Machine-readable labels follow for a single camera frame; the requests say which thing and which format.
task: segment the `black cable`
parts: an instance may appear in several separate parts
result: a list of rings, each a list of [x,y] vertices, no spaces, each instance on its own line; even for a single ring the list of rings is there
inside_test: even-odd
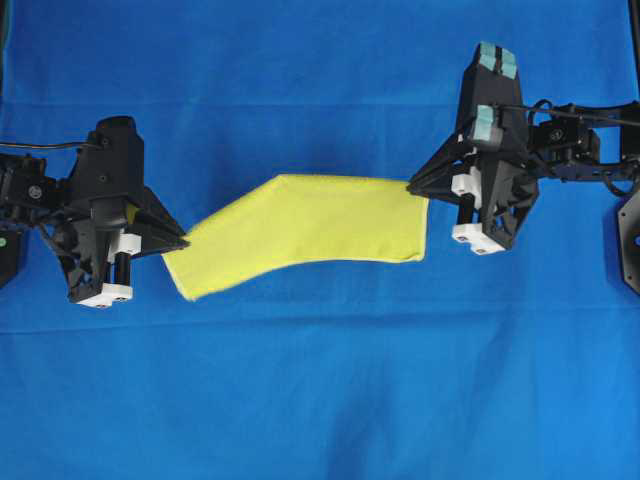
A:
[[[32,149],[32,150],[63,150],[65,148],[74,148],[74,147],[100,148],[98,145],[94,145],[93,143],[87,143],[87,142],[53,143],[53,144],[50,144],[50,145],[37,145],[37,144],[32,144],[32,143],[0,142],[0,147],[28,148],[28,149]]]
[[[613,193],[616,197],[626,197],[627,195],[629,195],[633,191],[633,188],[635,187],[635,184],[636,184],[636,182],[634,181],[631,189],[628,192],[625,192],[624,190],[621,190],[618,187],[616,187],[613,184],[613,181],[611,180],[611,177],[609,175],[607,175],[606,173],[604,175],[602,175],[602,180],[604,181],[604,184],[607,186],[609,191],[611,193]]]
[[[600,115],[591,115],[590,113],[571,113],[553,108],[536,108],[527,105],[495,105],[496,108],[504,110],[520,110],[523,112],[546,113],[555,117],[580,118],[585,120],[600,120],[603,122],[615,123],[616,125],[628,125],[630,127],[640,127],[640,122],[632,122],[630,120],[620,120],[618,118],[601,117]]]

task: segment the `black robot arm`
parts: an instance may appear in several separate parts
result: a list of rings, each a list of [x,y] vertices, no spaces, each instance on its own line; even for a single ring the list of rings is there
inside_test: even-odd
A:
[[[536,113],[550,119],[536,124]],[[605,127],[620,128],[616,163],[600,161],[595,129]],[[513,247],[541,178],[603,182],[627,198],[619,212],[620,252],[624,279],[640,293],[640,104],[554,108],[541,100],[525,106],[513,54],[482,43],[464,74],[455,133],[408,190],[458,205],[452,237],[486,255]],[[632,187],[624,191],[617,181]]]
[[[0,287],[18,270],[21,232],[37,228],[58,257],[69,299],[105,308],[133,297],[132,259],[185,248],[185,232],[144,185],[144,143],[130,117],[98,123],[68,178],[46,160],[0,155]]]

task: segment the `yellow towel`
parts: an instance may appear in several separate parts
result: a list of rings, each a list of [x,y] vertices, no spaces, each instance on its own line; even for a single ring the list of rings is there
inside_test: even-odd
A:
[[[420,261],[427,200],[405,182],[279,175],[197,225],[164,255],[189,300],[276,268],[322,260]]]

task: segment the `blue fabric surface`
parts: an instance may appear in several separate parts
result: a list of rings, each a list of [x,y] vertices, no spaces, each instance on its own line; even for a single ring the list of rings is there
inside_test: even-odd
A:
[[[516,54],[528,103],[637,98],[622,1],[29,0],[0,138],[132,115],[147,184],[190,227],[278,173],[408,178],[480,40]],[[0,290],[0,478],[637,479],[616,200],[541,187],[508,254],[457,245],[435,202],[425,262],[297,266],[195,304],[152,257],[132,303],[69,305],[31,235]]]

